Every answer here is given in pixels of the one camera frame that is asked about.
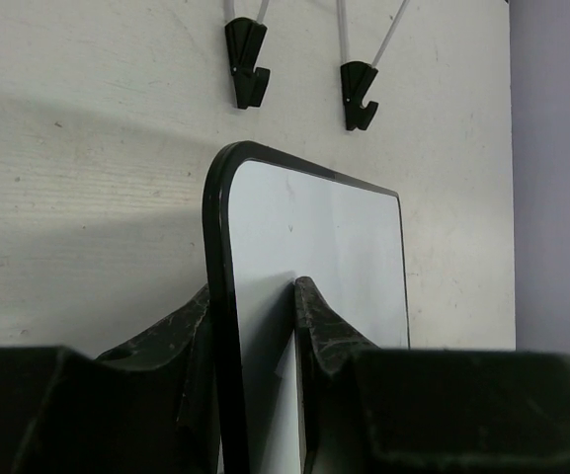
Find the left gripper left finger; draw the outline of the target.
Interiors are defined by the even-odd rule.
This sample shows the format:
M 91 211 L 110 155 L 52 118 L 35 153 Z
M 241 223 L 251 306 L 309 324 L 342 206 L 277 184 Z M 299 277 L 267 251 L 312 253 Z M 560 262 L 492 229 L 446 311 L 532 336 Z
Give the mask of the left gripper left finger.
M 90 358 L 0 347 L 0 473 L 213 473 L 209 292 Z

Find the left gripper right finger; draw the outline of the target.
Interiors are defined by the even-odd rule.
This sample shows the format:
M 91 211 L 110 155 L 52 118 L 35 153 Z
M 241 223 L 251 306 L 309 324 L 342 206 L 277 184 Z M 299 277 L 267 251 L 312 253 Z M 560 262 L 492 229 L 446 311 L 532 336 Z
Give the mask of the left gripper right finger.
M 570 473 L 570 355 L 383 349 L 294 284 L 306 473 Z

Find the white whiteboard black frame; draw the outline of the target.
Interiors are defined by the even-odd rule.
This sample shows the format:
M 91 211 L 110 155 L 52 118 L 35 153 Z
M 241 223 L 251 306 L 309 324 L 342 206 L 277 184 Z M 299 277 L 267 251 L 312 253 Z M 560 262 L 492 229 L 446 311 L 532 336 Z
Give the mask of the white whiteboard black frame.
M 242 141 L 214 158 L 203 198 L 224 470 L 299 473 L 302 411 L 294 284 L 383 348 L 410 345 L 396 192 Z

